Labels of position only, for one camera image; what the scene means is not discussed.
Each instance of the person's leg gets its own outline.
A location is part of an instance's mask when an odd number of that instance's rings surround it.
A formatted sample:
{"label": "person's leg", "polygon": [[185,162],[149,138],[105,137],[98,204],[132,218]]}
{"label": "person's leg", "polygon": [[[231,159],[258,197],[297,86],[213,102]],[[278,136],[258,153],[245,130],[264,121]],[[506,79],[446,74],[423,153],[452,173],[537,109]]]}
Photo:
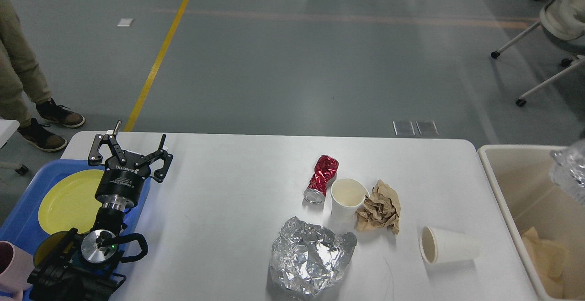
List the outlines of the person's leg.
{"label": "person's leg", "polygon": [[23,90],[36,105],[52,98],[47,80],[38,65],[35,53],[22,33],[21,24],[10,0],[0,0],[0,39]]}
{"label": "person's leg", "polygon": [[36,60],[35,53],[25,39],[20,20],[10,0],[0,0],[0,39],[8,53],[12,68],[21,81],[22,88],[46,121],[76,128],[85,118],[64,109],[53,101],[47,80]]}
{"label": "person's leg", "polygon": [[21,127],[31,124],[31,113],[22,98],[22,83],[10,64],[8,53],[0,42],[0,116],[17,120]]}
{"label": "person's leg", "polygon": [[18,132],[32,145],[43,151],[58,151],[67,141],[45,130],[27,109],[22,98],[22,84],[12,68],[10,58],[0,42],[0,116],[20,123]]}

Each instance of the khaki pants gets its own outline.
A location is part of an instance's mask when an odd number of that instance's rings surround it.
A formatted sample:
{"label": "khaki pants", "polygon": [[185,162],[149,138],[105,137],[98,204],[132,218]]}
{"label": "khaki pants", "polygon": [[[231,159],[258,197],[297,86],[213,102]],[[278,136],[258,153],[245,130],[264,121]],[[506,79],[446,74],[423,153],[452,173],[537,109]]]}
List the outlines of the khaki pants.
{"label": "khaki pants", "polygon": [[31,113],[22,91],[37,105],[52,97],[10,0],[0,0],[0,116],[26,127]]}

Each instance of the shoe lace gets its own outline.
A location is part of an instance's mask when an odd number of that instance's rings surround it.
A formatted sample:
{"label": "shoe lace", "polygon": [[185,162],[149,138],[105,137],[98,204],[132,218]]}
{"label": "shoe lace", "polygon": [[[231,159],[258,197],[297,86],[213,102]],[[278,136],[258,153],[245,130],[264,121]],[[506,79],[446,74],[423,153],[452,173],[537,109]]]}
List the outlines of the shoe lace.
{"label": "shoe lace", "polygon": [[71,108],[64,105],[53,105],[53,107],[50,109],[50,112],[52,113],[52,115],[55,115],[60,119],[63,119],[67,117],[67,115],[71,114],[71,111],[69,111],[68,109]]}
{"label": "shoe lace", "polygon": [[51,126],[51,124],[47,124],[47,123],[33,123],[31,124],[31,134],[37,138],[40,137],[40,139],[38,141],[46,141],[46,139],[48,139],[48,137],[50,137],[51,135],[53,135],[53,133],[45,130],[44,128]]}

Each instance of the sneaker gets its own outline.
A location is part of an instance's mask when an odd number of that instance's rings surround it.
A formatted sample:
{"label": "sneaker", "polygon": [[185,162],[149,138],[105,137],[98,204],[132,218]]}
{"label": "sneaker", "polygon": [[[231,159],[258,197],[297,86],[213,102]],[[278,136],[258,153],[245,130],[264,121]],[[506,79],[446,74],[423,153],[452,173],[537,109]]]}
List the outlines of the sneaker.
{"label": "sneaker", "polygon": [[67,140],[45,130],[36,118],[31,119],[29,126],[18,128],[18,132],[27,139],[28,143],[49,153],[60,151],[67,145]]}
{"label": "sneaker", "polygon": [[58,123],[65,127],[76,128],[85,124],[85,117],[72,112],[65,106],[57,105],[53,99],[36,105],[38,114],[47,122]]}

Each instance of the tipped over paper cup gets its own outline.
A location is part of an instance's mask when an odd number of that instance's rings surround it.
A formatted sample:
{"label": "tipped over paper cup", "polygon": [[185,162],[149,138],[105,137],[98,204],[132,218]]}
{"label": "tipped over paper cup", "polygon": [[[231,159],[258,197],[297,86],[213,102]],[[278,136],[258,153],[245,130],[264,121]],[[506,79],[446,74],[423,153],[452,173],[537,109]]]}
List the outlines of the tipped over paper cup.
{"label": "tipped over paper cup", "polygon": [[422,258],[430,264],[472,260],[480,255],[479,240],[440,228],[423,227],[419,246]]}
{"label": "tipped over paper cup", "polygon": [[370,192],[361,183],[353,179],[335,180],[331,185],[331,216],[337,219],[349,219],[363,205]]}

